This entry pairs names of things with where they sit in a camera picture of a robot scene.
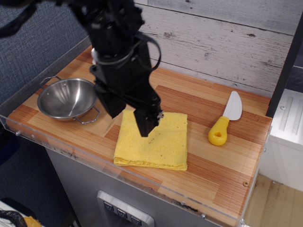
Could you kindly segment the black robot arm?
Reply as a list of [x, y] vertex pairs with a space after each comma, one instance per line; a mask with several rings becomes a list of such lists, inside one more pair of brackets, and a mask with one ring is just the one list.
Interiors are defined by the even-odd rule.
[[117, 117], [127, 105], [142, 137], [159, 125], [163, 117], [161, 100], [149, 82], [156, 69], [151, 65], [148, 43], [153, 39], [140, 32], [144, 21], [141, 8], [131, 0], [56, 0], [57, 9], [49, 15], [58, 16], [66, 9], [63, 21], [50, 25], [44, 21], [30, 27], [39, 6], [47, 0], [3, 0], [0, 3], [0, 103], [7, 108], [15, 94], [25, 94], [23, 86], [51, 64], [55, 55], [50, 51], [50, 38], [55, 25], [68, 23], [67, 35], [59, 38], [65, 44], [75, 44], [84, 34], [89, 36], [94, 63], [89, 70], [95, 79], [85, 89], [72, 89], [70, 79], [61, 79], [42, 91], [38, 107], [42, 113], [57, 120], [71, 119], [86, 113], [100, 101], [106, 113]]

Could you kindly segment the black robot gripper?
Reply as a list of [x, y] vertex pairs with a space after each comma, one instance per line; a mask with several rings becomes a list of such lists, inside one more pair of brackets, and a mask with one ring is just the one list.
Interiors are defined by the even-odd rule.
[[115, 118], [126, 105], [135, 108], [134, 116], [142, 137], [148, 137], [163, 117], [160, 97], [149, 82], [150, 74], [159, 63], [151, 65], [148, 43], [160, 47], [154, 39], [138, 32], [123, 57], [102, 59], [98, 54], [97, 65], [89, 69], [95, 76], [95, 93], [106, 112]]

